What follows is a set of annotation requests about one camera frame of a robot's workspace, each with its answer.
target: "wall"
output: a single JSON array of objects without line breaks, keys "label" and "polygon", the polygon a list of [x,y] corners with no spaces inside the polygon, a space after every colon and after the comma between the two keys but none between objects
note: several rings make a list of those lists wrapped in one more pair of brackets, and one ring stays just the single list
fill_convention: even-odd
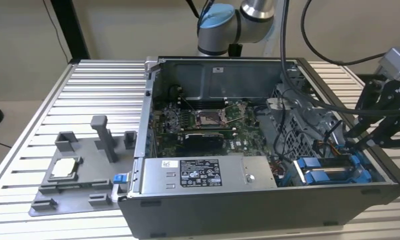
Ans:
[{"label": "wall", "polygon": [[65,66],[41,0],[0,0],[0,101],[42,99]]},{"label": "wall", "polygon": [[[196,54],[196,18],[184,0],[73,2],[92,58],[140,60],[148,55]],[[193,2],[200,9],[204,0]],[[216,2],[239,6],[241,0]],[[299,27],[304,3],[291,1],[287,55],[312,60],[317,57]],[[384,52],[400,45],[400,0],[315,0],[307,33],[320,52],[337,60]],[[261,56],[263,49],[263,44],[245,44],[243,55]],[[41,0],[0,0],[0,100],[42,99],[65,65]],[[352,69],[367,73],[375,67],[368,62]]]},{"label": "wall", "polygon": [[[198,11],[204,0],[193,0]],[[217,0],[240,6],[241,0]],[[145,59],[145,56],[197,54],[194,18],[185,0],[73,1],[93,58]],[[245,56],[261,56],[263,45],[247,44]]]},{"label": "wall", "polygon": [[[301,36],[300,19],[307,0],[292,0],[287,25],[287,56],[319,60]],[[400,46],[400,0],[313,0],[305,32],[328,58],[352,61]],[[353,65],[356,73],[372,73],[377,60]]]}]

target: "black frame post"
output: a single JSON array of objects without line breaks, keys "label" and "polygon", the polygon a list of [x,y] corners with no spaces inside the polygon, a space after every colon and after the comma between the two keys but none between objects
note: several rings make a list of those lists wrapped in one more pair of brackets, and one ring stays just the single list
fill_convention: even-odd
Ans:
[{"label": "black frame post", "polygon": [[50,0],[72,59],[90,59],[72,0]]}]

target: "aluminum extrusion table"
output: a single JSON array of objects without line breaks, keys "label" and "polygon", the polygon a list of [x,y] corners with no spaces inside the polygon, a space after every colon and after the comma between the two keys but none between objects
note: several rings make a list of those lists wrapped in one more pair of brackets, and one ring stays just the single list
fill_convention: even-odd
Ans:
[{"label": "aluminum extrusion table", "polygon": [[[348,108],[363,82],[345,67],[309,62]],[[56,135],[96,137],[93,115],[108,116],[112,133],[137,130],[144,95],[144,62],[82,60],[70,64],[0,165],[1,239],[133,238],[120,210],[30,217],[28,210],[56,150]],[[400,168],[400,150],[385,150]],[[198,236],[193,239],[383,240],[400,239],[400,197],[368,208],[347,225]]]}]

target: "cpu holder tray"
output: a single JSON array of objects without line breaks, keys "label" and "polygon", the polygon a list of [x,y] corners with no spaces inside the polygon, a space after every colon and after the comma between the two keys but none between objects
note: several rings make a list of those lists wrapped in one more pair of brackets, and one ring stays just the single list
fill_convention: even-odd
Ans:
[{"label": "cpu holder tray", "polygon": [[[136,131],[112,136],[105,115],[92,117],[98,137],[76,138],[60,132],[54,152],[29,215],[44,216],[118,209],[117,194],[126,191],[125,181],[133,166]],[[118,184],[112,179],[118,176]]]}]

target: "warning label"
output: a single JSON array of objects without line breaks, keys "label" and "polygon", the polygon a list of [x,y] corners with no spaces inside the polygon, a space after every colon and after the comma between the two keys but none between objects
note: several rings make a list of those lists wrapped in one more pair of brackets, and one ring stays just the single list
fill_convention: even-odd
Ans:
[{"label": "warning label", "polygon": [[219,160],[181,160],[180,185],[184,188],[223,186]]}]

